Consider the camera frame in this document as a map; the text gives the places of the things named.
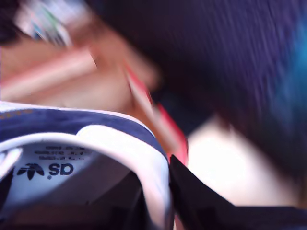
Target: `adidas trefoil logo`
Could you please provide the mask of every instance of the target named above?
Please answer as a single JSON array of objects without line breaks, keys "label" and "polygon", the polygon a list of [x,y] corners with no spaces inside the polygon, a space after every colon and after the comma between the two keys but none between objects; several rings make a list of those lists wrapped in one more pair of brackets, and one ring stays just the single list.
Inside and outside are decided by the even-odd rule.
[{"label": "adidas trefoil logo", "polygon": [[29,180],[31,180],[34,177],[35,172],[37,172],[39,175],[43,176],[44,174],[44,170],[42,167],[40,167],[38,164],[26,164],[26,167],[22,167],[20,168],[20,170],[18,170],[17,175],[22,175],[25,172],[27,172],[27,177]]}]

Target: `adidas logo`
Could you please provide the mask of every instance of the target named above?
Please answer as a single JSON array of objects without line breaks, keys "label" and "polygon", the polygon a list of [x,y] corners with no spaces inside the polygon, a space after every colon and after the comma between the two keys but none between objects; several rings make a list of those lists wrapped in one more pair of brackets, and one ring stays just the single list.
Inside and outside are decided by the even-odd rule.
[{"label": "adidas logo", "polygon": [[26,167],[22,167],[20,170],[18,170],[17,175],[27,173],[28,179],[31,180],[34,177],[35,172],[37,172],[41,176],[45,175],[42,167],[40,167],[38,164],[30,163],[26,164]]},{"label": "adidas logo", "polygon": [[[28,163],[25,165],[26,167],[22,167],[18,170],[17,175],[22,175],[24,173],[27,173],[27,177],[29,180],[31,180],[34,177],[35,173],[38,173],[41,176],[45,175],[45,172],[41,166],[35,163]],[[52,176],[57,175],[70,175],[72,174],[74,168],[72,164],[57,164],[53,163],[49,165],[49,176],[47,177],[49,180],[52,178]]]}]

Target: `sneaker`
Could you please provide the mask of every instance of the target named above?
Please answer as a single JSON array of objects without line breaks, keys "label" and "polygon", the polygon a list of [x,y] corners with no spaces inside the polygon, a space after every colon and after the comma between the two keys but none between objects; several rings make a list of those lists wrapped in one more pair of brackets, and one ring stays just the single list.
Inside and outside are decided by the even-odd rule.
[{"label": "sneaker", "polygon": [[[127,193],[133,187],[127,178],[135,176],[132,181],[140,185],[138,197],[144,201],[146,214],[140,229],[166,229],[170,211],[168,162],[161,145],[142,122],[107,111],[8,102],[0,102],[0,108],[1,219],[19,214],[21,220],[37,205],[36,215],[44,213],[41,206],[48,206],[46,215],[50,215],[52,210],[58,213],[59,207],[70,207],[69,212],[97,207],[99,200],[104,200],[104,210],[106,203],[113,205],[111,210],[114,206],[125,210],[129,202],[136,207],[126,200],[136,197]],[[116,188],[119,195],[111,198]],[[116,216],[114,213],[98,218],[98,222],[106,224],[106,219]],[[31,224],[35,225],[45,216],[33,218]],[[63,221],[71,224],[85,217],[76,214],[69,223],[67,218]],[[122,226],[130,229],[125,221]]]}]

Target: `white surface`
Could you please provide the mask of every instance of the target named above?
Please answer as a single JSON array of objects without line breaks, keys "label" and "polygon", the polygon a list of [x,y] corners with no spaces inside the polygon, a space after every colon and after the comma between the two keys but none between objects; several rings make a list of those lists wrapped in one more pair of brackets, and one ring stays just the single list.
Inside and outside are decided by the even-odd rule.
[{"label": "white surface", "polygon": [[216,120],[189,138],[188,168],[235,205],[297,205],[291,180],[280,176],[244,137],[223,130]]}]

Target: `dark blue fabric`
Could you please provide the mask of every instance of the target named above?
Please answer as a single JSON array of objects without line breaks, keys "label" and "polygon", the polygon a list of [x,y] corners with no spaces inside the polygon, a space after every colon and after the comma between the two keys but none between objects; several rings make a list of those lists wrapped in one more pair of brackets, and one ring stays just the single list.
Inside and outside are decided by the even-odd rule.
[{"label": "dark blue fabric", "polygon": [[145,127],[129,119],[75,110],[27,109],[27,113],[24,113],[24,110],[19,111],[20,113],[1,113],[0,141],[40,132],[77,134],[85,126],[104,125],[146,142],[166,157],[157,139]]},{"label": "dark blue fabric", "polygon": [[306,0],[86,1],[190,107],[218,112],[285,173],[307,174]]}]

